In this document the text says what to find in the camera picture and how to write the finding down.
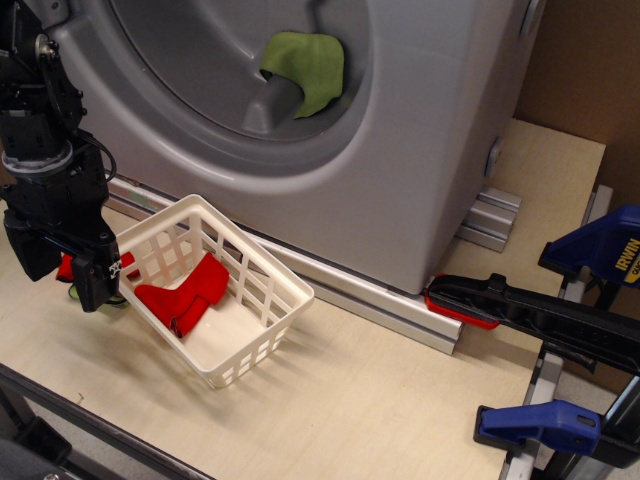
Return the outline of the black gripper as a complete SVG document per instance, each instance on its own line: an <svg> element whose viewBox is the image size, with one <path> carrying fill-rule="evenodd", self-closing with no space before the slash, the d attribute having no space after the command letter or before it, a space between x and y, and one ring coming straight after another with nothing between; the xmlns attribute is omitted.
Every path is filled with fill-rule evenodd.
<svg viewBox="0 0 640 480"><path fill-rule="evenodd" d="M74 285L84 312L94 312L119 288L121 260L115 234L102 217L113 155L92 134L78 130L61 151L45 157L2 155L16 180L1 190L3 224L26 275L38 281L72 256Z"/></svg>

